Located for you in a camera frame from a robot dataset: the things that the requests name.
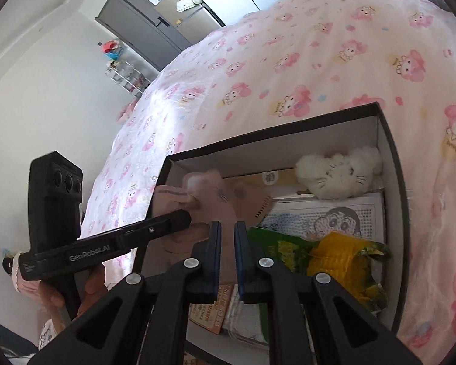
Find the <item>grey door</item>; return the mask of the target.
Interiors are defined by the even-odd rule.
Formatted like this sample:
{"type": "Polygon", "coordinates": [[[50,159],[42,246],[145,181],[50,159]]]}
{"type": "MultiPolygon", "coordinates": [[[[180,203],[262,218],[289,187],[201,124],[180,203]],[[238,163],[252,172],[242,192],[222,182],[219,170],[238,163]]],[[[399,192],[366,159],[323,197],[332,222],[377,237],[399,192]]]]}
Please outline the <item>grey door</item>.
{"type": "Polygon", "coordinates": [[[158,71],[192,45],[149,0],[107,0],[95,21],[158,71]]]}

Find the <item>black storage box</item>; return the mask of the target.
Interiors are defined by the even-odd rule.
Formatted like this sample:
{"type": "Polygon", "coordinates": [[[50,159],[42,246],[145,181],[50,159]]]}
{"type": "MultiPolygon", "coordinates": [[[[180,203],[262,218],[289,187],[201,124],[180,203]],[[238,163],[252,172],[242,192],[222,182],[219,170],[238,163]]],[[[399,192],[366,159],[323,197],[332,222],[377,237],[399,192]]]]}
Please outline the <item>black storage box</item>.
{"type": "Polygon", "coordinates": [[[299,304],[261,303],[268,309],[273,364],[411,364],[416,358],[396,333],[409,276],[409,206],[396,145],[376,103],[287,123],[168,156],[161,182],[181,172],[215,167],[231,178],[276,172],[310,152],[378,148],[383,158],[380,193],[390,261],[381,269],[388,304],[371,315],[327,273],[293,273],[299,304]]]}

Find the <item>pink cartoon bedspread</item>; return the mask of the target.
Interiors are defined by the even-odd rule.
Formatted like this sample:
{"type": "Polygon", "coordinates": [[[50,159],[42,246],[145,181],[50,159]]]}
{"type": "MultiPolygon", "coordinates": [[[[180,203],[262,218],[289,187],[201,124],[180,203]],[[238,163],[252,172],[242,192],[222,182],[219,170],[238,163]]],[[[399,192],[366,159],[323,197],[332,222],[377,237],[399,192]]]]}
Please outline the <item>pink cartoon bedspread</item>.
{"type": "Polygon", "coordinates": [[[409,198],[398,335],[438,364],[456,343],[456,18],[431,0],[279,0],[213,31],[136,104],[81,236],[142,220],[169,154],[371,102],[396,141],[409,198]]]}

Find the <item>white plush cat toy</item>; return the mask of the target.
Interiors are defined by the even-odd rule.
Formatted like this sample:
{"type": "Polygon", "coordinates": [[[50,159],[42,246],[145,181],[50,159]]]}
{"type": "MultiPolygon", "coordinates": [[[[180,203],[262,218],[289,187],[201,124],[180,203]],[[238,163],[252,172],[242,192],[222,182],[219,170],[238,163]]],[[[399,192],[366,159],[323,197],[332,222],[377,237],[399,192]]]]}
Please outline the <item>white plush cat toy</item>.
{"type": "Polygon", "coordinates": [[[304,155],[295,164],[295,176],[318,200],[346,200],[372,189],[382,168],[378,148],[363,147],[329,157],[304,155]]]}

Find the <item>pink patterned socks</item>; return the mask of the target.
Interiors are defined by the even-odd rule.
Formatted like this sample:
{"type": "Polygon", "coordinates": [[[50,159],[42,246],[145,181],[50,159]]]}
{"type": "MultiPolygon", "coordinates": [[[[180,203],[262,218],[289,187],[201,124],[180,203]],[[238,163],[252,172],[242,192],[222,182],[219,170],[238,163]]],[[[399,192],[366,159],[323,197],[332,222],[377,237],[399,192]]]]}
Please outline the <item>pink patterned socks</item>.
{"type": "Polygon", "coordinates": [[[251,228],[272,206],[266,189],[244,180],[224,180],[217,170],[186,174],[179,187],[158,186],[152,198],[155,217],[183,209],[192,218],[188,228],[161,238],[164,250],[173,255],[188,254],[194,244],[206,240],[214,221],[228,227],[243,221],[251,228]]]}

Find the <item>cartoon printed white paper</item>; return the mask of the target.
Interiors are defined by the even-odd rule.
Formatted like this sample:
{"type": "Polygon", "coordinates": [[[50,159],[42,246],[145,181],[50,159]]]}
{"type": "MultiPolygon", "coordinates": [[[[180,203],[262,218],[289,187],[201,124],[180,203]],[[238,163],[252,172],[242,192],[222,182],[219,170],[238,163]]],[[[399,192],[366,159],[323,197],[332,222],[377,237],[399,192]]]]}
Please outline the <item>cartoon printed white paper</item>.
{"type": "Polygon", "coordinates": [[[384,198],[374,192],[347,200],[318,200],[313,196],[279,199],[259,226],[307,241],[318,241],[335,231],[384,243],[384,198]]]}

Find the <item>green yellow snack bag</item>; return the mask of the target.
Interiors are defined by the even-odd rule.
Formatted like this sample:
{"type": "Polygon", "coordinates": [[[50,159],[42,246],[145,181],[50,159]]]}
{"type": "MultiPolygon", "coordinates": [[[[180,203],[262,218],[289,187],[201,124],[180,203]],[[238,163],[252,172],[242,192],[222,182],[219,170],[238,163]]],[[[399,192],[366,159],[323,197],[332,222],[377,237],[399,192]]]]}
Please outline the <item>green yellow snack bag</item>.
{"type": "Polygon", "coordinates": [[[390,259],[386,245],[334,230],[311,242],[263,228],[250,228],[248,238],[267,257],[282,262],[291,272],[308,277],[327,273],[367,310],[379,312],[387,308],[386,292],[372,273],[374,263],[382,265],[390,259]]]}

